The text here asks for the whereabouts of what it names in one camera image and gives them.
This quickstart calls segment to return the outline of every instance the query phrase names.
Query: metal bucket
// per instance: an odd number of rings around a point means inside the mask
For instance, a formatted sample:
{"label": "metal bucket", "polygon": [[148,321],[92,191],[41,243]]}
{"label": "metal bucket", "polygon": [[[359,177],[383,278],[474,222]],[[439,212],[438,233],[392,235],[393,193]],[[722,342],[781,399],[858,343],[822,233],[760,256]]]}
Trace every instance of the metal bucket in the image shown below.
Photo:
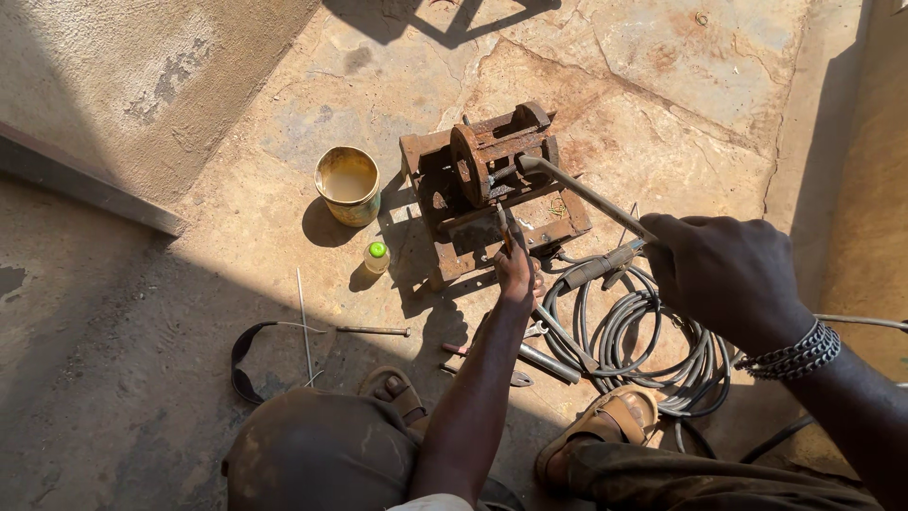
{"label": "metal bucket", "polygon": [[344,225],[363,227],[379,214],[379,168],[356,147],[339,145],[322,155],[315,167],[315,188]]}

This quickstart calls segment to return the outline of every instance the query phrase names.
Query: dirty pants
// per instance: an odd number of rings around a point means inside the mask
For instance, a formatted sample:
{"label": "dirty pants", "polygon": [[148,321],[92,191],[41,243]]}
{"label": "dirty pants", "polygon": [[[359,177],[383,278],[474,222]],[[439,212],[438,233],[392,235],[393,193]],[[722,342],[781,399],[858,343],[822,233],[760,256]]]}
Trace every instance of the dirty pants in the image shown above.
{"label": "dirty pants", "polygon": [[[418,452],[388,403],[292,390],[259,406],[224,458],[228,507],[381,511],[406,502]],[[869,496],[762,466],[606,442],[569,459],[569,493],[598,509],[882,511]]]}

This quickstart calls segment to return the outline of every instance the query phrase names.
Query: coiled black cable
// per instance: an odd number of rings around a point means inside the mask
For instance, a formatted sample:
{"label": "coiled black cable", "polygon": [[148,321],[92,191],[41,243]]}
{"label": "coiled black cable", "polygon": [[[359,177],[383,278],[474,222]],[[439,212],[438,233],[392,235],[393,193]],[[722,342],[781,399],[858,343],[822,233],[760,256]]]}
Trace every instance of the coiled black cable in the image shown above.
{"label": "coiled black cable", "polygon": [[[601,255],[571,259],[563,254],[557,255],[558,259],[571,266],[550,270],[550,273],[561,275],[546,294],[542,306],[559,323],[558,296],[565,289],[565,275],[569,270],[599,257]],[[635,288],[615,302],[608,314],[599,321],[592,336],[588,335],[587,328],[587,298],[590,287],[596,281],[586,282],[577,291],[574,308],[574,337],[587,355],[599,362],[599,369],[591,374],[586,373],[578,358],[557,334],[549,331],[545,334],[545,338],[552,353],[558,359],[581,373],[585,373],[603,394],[626,384],[661,389],[663,392],[668,391],[669,387],[673,387],[670,395],[662,400],[658,407],[661,415],[676,418],[676,437],[680,437],[681,427],[689,432],[694,429],[684,419],[707,416],[715,412],[725,401],[731,383],[731,368],[742,354],[729,356],[725,340],[703,328],[697,322],[683,318],[663,305],[659,300],[658,291],[654,288],[655,280],[649,273],[637,266],[630,266],[627,273],[633,276],[643,288]],[[646,349],[636,360],[624,360],[620,340],[628,329],[636,328],[642,318],[651,313],[655,315],[655,323],[653,335],[650,337]],[[672,318],[674,325],[684,333],[689,344],[688,354],[677,364],[665,369],[641,371],[639,367],[656,349],[662,330],[663,316]],[[697,406],[710,390],[720,383],[722,385],[718,393],[709,404]],[[703,450],[711,455],[710,457],[715,457],[712,454],[712,448],[695,429],[691,435],[698,444],[701,444]],[[678,442],[678,447],[684,452],[682,442]]]}

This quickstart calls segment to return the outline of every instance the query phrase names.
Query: chain bracelet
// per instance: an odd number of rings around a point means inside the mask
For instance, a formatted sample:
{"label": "chain bracelet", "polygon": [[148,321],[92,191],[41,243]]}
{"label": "chain bracelet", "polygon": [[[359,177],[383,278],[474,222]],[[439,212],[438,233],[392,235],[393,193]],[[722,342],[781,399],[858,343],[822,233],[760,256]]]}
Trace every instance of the chain bracelet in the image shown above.
{"label": "chain bracelet", "polygon": [[794,346],[753,358],[745,357],[735,364],[735,369],[744,369],[750,376],[762,380],[793,380],[829,364],[841,351],[839,335],[817,320]]}

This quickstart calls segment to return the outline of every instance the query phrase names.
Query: concrete floor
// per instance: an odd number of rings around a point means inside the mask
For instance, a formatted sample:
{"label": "concrete floor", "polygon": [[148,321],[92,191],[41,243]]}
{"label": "concrete floor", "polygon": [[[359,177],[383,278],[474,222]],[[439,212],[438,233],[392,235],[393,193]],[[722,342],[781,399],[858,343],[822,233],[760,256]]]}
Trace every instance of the concrete floor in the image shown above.
{"label": "concrete floor", "polygon": [[[562,165],[618,205],[761,217],[807,17],[806,0],[325,0],[176,208],[192,227],[171,243],[134,234],[138,248],[117,253],[129,265],[110,284],[116,291],[82,312],[87,326],[58,370],[4,381],[5,410],[18,414],[5,425],[4,501],[225,508],[220,459],[252,411],[230,386],[230,349],[248,326],[298,315],[297,267],[311,324],[330,330],[310,337],[324,370],[316,386],[354,393],[374,366],[392,364],[430,411],[450,382],[437,369],[449,360],[440,344],[466,344],[497,290],[430,292],[432,248],[400,178],[401,135],[536,99],[558,110]],[[318,198],[311,173],[333,145],[355,145],[377,162],[376,223],[342,227]],[[593,231],[566,246],[572,256],[604,253],[621,235],[600,213],[590,216]],[[392,266],[364,280],[361,252],[377,239]],[[591,294],[590,317],[620,294]],[[329,328],[337,325],[411,326],[414,336],[338,335]],[[670,365],[685,350],[666,332],[648,366]],[[528,509],[551,508],[532,483],[532,461],[596,392],[518,368],[536,384],[511,391],[493,474]],[[303,385],[301,333],[262,331],[244,370],[263,396]],[[797,413],[781,387],[735,374],[726,405],[698,425],[719,457],[733,460]]]}

